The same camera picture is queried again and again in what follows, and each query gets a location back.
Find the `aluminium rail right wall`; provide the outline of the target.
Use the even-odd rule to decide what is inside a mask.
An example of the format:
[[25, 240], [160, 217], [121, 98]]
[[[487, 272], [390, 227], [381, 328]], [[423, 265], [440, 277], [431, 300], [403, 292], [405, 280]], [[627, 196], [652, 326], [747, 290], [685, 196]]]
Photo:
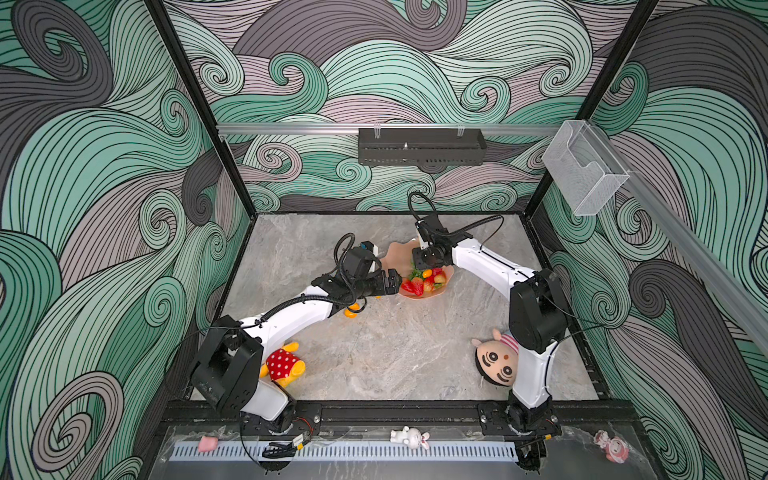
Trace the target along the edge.
[[624, 187], [675, 245], [736, 323], [761, 349], [767, 348], [767, 275], [759, 270], [767, 186], [746, 185], [746, 175], [727, 175], [723, 159], [704, 169], [723, 149], [700, 139], [677, 157], [634, 133], [609, 138], [588, 124], [595, 156], [624, 177]]

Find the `small pink eraser toy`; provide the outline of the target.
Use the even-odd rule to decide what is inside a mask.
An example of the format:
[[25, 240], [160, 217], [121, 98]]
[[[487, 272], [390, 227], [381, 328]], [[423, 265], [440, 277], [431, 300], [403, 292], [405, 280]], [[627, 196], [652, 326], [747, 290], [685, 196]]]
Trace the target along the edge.
[[203, 436], [198, 444], [197, 450], [199, 453], [213, 452], [218, 448], [219, 439], [213, 436]]

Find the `yellow plush toy red dress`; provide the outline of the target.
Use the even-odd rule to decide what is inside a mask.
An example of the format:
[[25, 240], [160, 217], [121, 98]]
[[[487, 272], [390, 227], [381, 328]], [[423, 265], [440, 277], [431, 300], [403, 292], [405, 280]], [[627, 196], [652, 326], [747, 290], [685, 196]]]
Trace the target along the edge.
[[260, 378], [285, 388], [303, 376], [306, 363], [296, 355], [299, 348], [298, 342], [292, 342], [272, 352], [261, 366]]

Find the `pink fruit bowl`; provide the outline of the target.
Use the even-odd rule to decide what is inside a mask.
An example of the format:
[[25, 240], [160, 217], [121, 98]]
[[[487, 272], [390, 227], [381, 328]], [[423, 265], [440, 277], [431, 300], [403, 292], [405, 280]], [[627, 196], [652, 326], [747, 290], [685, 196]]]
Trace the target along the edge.
[[[396, 269], [397, 272], [402, 277], [402, 281], [409, 279], [409, 274], [413, 269], [416, 269], [411, 256], [411, 250], [414, 247], [421, 246], [420, 241], [418, 239], [412, 239], [410, 241], [407, 241], [405, 243], [400, 242], [393, 242], [390, 243], [387, 247], [386, 253], [384, 257], [381, 259], [382, 265], [385, 270], [388, 270], [390, 268]], [[445, 272], [445, 276], [447, 277], [447, 282], [444, 285], [439, 285], [435, 283], [435, 278], [433, 275], [429, 278], [423, 279], [424, 282], [424, 295], [421, 297], [415, 297], [410, 296], [405, 292], [399, 291], [399, 294], [405, 298], [413, 299], [413, 300], [426, 300], [430, 298], [434, 298], [438, 295], [441, 295], [442, 293], [445, 293], [447, 290], [447, 285], [451, 281], [453, 275], [454, 275], [454, 268], [451, 266], [443, 267], [442, 268]]]

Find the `pig-face plush doll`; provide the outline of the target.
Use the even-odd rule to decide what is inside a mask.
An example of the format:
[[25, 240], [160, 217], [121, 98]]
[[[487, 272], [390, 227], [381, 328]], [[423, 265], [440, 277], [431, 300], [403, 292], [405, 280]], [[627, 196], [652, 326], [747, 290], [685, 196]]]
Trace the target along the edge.
[[471, 344], [475, 347], [476, 369], [482, 378], [492, 385], [511, 388], [519, 362], [520, 346], [515, 337], [509, 331], [494, 329], [490, 340], [472, 339]]

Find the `strawberry cluster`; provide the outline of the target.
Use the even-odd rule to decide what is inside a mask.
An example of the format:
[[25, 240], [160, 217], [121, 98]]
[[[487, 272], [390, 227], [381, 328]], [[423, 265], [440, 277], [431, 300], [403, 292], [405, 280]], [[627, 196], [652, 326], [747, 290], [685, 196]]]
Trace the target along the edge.
[[424, 295], [424, 282], [421, 277], [404, 280], [400, 290], [410, 296], [421, 297]]

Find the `clear plastic wall bin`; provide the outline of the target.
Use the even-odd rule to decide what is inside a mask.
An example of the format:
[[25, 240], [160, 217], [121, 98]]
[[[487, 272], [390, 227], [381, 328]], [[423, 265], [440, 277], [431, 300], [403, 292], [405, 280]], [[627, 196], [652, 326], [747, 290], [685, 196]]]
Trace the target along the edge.
[[577, 217], [597, 215], [629, 179], [609, 137], [586, 120], [565, 121], [542, 160]]

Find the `pink pig figurine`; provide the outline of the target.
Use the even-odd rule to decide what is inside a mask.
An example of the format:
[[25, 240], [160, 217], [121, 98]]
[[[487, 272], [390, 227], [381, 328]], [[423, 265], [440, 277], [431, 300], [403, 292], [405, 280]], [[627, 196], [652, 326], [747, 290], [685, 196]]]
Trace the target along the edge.
[[629, 444], [619, 437], [610, 437], [607, 431], [599, 430], [593, 437], [593, 443], [597, 445], [610, 462], [623, 464], [630, 454]]

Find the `white bunny figurine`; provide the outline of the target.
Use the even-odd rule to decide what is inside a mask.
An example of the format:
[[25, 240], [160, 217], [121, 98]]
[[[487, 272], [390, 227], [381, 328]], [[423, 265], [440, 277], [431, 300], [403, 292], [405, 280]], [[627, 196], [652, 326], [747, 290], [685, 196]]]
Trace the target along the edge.
[[430, 433], [408, 426], [390, 432], [390, 442], [407, 446], [411, 450], [429, 450]]

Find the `black wall tray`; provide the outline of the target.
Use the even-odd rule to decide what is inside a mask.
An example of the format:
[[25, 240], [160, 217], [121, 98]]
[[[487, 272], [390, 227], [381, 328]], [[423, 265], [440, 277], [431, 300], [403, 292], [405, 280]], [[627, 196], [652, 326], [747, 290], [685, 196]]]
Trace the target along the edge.
[[463, 127], [361, 128], [357, 140], [358, 160], [367, 166], [476, 166], [487, 153], [482, 131]]

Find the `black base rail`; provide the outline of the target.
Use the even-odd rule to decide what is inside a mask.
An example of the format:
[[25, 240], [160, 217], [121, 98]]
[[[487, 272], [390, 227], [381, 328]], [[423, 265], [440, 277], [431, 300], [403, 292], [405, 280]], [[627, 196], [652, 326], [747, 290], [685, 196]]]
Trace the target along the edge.
[[219, 414], [207, 403], [173, 402], [161, 417], [161, 431], [170, 427], [233, 427], [247, 435], [312, 432], [334, 436], [354, 428], [456, 427], [484, 435], [526, 435], [522, 416], [507, 401], [493, 400], [299, 400], [288, 407], [285, 420], [266, 421], [254, 414]]

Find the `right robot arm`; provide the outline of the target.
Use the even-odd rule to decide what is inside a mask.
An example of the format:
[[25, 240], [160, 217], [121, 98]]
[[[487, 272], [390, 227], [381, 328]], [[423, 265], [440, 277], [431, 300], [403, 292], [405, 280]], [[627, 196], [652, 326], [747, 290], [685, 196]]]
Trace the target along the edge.
[[549, 381], [557, 349], [568, 338], [568, 320], [573, 317], [560, 278], [550, 269], [534, 271], [518, 265], [470, 234], [484, 224], [501, 223], [501, 215], [450, 231], [424, 193], [410, 193], [407, 206], [420, 242], [412, 253], [416, 269], [465, 270], [509, 301], [508, 326], [504, 331], [495, 330], [489, 341], [477, 341], [475, 358], [486, 381], [511, 389], [513, 427], [527, 431], [538, 422], [551, 422]]

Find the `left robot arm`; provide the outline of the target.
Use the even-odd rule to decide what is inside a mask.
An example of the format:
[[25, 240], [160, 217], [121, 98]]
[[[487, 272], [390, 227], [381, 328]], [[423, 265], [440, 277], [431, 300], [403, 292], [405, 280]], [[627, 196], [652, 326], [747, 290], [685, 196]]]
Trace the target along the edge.
[[297, 296], [266, 312], [235, 320], [225, 315], [205, 332], [190, 367], [190, 383], [220, 414], [242, 412], [276, 422], [289, 415], [292, 398], [261, 370], [302, 330], [335, 314], [358, 313], [370, 297], [396, 295], [402, 277], [386, 269], [370, 242], [347, 233], [334, 249], [331, 272]]

